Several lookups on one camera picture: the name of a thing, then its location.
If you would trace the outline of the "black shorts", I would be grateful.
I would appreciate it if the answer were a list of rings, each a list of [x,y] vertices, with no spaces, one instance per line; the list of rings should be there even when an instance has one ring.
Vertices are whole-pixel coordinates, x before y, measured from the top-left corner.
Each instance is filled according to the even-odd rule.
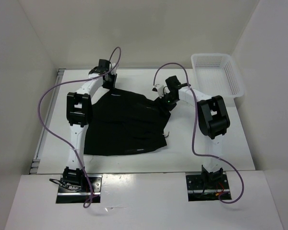
[[[113,89],[92,105],[92,113],[85,135],[85,155],[135,155],[167,145],[164,129],[171,113],[158,100]]]

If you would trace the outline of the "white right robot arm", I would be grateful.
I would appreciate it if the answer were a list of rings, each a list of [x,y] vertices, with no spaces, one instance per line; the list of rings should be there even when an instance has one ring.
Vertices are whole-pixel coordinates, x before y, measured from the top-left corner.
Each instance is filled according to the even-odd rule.
[[[212,188],[222,178],[223,168],[218,165],[222,155],[224,135],[230,126],[230,119],[222,96],[210,96],[180,83],[176,76],[166,79],[166,86],[156,84],[153,91],[158,100],[168,110],[172,110],[178,101],[184,101],[195,108],[195,128],[205,136],[205,152],[201,169],[201,183],[204,188]]]

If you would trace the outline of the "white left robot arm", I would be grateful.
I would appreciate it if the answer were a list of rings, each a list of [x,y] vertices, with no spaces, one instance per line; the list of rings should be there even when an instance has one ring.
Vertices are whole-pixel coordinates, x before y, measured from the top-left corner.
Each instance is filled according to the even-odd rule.
[[[84,173],[84,142],[88,125],[93,118],[91,99],[100,87],[113,87],[116,82],[118,63],[99,60],[98,66],[88,73],[86,81],[77,91],[67,94],[66,117],[71,130],[71,147],[62,175],[64,184],[74,191],[89,188]]]

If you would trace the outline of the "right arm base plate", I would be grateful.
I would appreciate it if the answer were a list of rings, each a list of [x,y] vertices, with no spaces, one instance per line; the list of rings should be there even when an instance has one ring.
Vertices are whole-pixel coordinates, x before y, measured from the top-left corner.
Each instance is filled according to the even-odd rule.
[[[199,172],[187,173],[185,175],[188,201],[214,201],[221,195],[222,200],[231,200],[230,188],[227,175],[224,173],[217,182],[204,185],[204,181]]]

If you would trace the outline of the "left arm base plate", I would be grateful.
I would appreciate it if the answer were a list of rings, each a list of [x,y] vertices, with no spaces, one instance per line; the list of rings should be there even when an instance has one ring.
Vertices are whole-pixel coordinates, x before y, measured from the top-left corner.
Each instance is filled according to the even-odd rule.
[[[94,194],[92,203],[100,203],[102,177],[101,174],[89,175]],[[91,191],[86,179],[84,179],[84,187],[81,187],[80,185],[63,184],[62,177],[60,180],[50,179],[50,181],[58,185],[56,204],[84,203],[84,201],[90,197]]]

